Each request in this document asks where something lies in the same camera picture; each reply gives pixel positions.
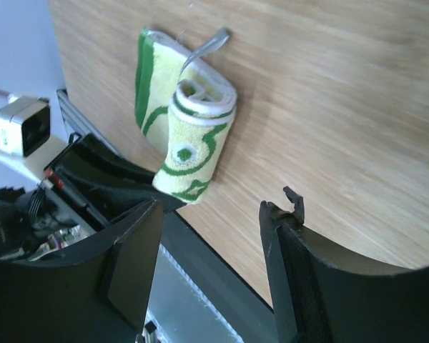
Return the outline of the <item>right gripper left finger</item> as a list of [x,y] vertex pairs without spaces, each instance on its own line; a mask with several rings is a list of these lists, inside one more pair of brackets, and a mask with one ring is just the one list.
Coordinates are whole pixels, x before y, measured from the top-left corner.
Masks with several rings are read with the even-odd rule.
[[163,206],[36,261],[0,260],[0,342],[134,342],[142,333]]

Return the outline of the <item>green patterned towel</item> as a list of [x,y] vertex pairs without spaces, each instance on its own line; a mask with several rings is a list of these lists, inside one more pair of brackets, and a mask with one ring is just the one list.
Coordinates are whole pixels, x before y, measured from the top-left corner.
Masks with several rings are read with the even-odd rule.
[[236,88],[202,60],[229,37],[222,28],[190,51],[164,32],[139,33],[135,119],[165,156],[152,185],[187,204],[202,201],[236,117]]

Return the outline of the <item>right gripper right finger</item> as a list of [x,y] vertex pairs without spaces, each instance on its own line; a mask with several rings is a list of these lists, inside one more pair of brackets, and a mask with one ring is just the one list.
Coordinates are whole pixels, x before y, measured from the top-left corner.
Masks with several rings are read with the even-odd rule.
[[304,224],[301,195],[263,201],[260,235],[280,342],[429,342],[429,266],[358,254]]

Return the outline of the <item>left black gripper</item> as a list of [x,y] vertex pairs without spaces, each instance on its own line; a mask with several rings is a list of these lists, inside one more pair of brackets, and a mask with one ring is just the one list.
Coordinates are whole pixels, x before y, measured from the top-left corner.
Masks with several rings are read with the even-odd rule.
[[146,199],[173,212],[184,203],[152,186],[154,172],[115,154],[95,135],[71,139],[32,191],[0,188],[0,261],[23,261],[76,226],[102,232]]

